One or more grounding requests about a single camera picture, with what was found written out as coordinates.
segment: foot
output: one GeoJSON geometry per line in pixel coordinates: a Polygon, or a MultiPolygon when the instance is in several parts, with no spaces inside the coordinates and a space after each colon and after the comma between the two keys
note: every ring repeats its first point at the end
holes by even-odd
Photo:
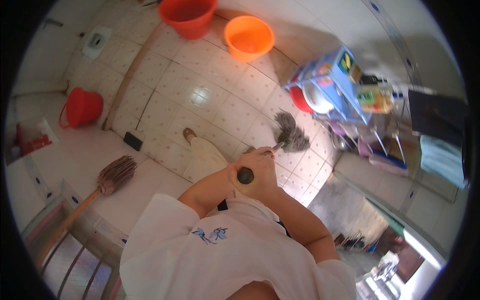
{"type": "Polygon", "coordinates": [[[187,142],[190,144],[192,138],[196,137],[197,135],[195,134],[195,132],[190,129],[190,128],[185,128],[183,130],[183,137],[185,138],[185,140],[187,140],[187,142]]]}

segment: embroidered bird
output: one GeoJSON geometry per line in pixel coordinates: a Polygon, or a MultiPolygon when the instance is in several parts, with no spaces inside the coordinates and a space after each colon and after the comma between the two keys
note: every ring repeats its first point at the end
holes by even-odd
{"type": "Polygon", "coordinates": [[[207,244],[207,245],[208,245],[208,243],[216,244],[216,243],[212,242],[211,240],[209,240],[209,239],[207,239],[207,238],[205,237],[205,232],[204,232],[203,229],[201,229],[201,228],[197,228],[197,230],[196,230],[196,231],[192,231],[192,233],[193,233],[194,235],[200,237],[200,238],[205,242],[205,244],[207,244]]]}
{"type": "Polygon", "coordinates": [[[212,239],[213,237],[215,237],[215,240],[217,240],[218,238],[220,238],[221,240],[224,240],[226,239],[226,235],[225,235],[225,230],[227,230],[228,228],[217,228],[215,229],[212,233],[210,233],[210,237],[209,239],[212,239]]]}

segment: black knob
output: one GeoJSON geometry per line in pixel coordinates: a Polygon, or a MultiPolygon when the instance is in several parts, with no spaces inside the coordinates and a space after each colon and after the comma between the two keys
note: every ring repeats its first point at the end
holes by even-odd
{"type": "Polygon", "coordinates": [[[250,170],[249,168],[242,167],[237,172],[237,179],[240,181],[240,183],[249,184],[250,182],[253,181],[252,170],[250,170]]]}

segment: floor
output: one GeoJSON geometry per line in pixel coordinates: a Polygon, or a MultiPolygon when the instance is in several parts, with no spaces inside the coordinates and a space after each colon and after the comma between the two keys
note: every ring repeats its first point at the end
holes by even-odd
{"type": "Polygon", "coordinates": [[[191,181],[185,127],[233,161],[250,146],[276,144],[273,116],[283,109],[305,129],[312,146],[304,153],[281,150],[276,155],[278,185],[308,206],[332,172],[337,153],[328,133],[300,112],[280,86],[297,65],[275,48],[250,63],[234,60],[222,41],[227,20],[219,16],[206,36],[190,41],[161,23],[156,10],[135,1],[112,3],[106,2],[91,27],[112,28],[113,36],[95,61],[76,51],[65,76],[69,90],[81,86],[100,93],[105,118],[134,57],[159,25],[161,34],[127,87],[113,131],[121,137],[136,132],[144,139],[143,153],[191,181]]]}
{"type": "Polygon", "coordinates": [[[368,200],[347,183],[332,175],[308,206],[335,237],[364,237],[365,244],[375,242],[388,227],[387,221],[368,200]]]}

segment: black strap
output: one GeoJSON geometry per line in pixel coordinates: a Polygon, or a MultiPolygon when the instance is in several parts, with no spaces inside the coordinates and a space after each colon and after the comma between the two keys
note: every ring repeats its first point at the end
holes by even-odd
{"type": "Polygon", "coordinates": [[[278,221],[277,223],[280,224],[280,225],[285,229],[286,235],[287,235],[289,238],[291,238],[290,234],[288,233],[287,228],[285,227],[285,225],[283,225],[283,222],[282,222],[282,221],[278,221]]]}
{"type": "Polygon", "coordinates": [[[218,211],[227,210],[228,209],[227,200],[223,199],[223,201],[220,202],[220,204],[217,205],[216,207],[218,208],[218,211]]]}
{"type": "MultiPolygon", "coordinates": [[[[222,210],[227,210],[228,209],[228,206],[227,206],[227,200],[226,199],[223,199],[222,202],[220,202],[219,205],[216,206],[218,208],[218,211],[222,211],[222,210]]],[[[286,235],[291,238],[290,234],[288,233],[288,230],[287,228],[285,227],[285,225],[283,224],[282,221],[278,221],[277,222],[278,224],[280,224],[284,229],[285,229],[285,233],[286,235]]]]}

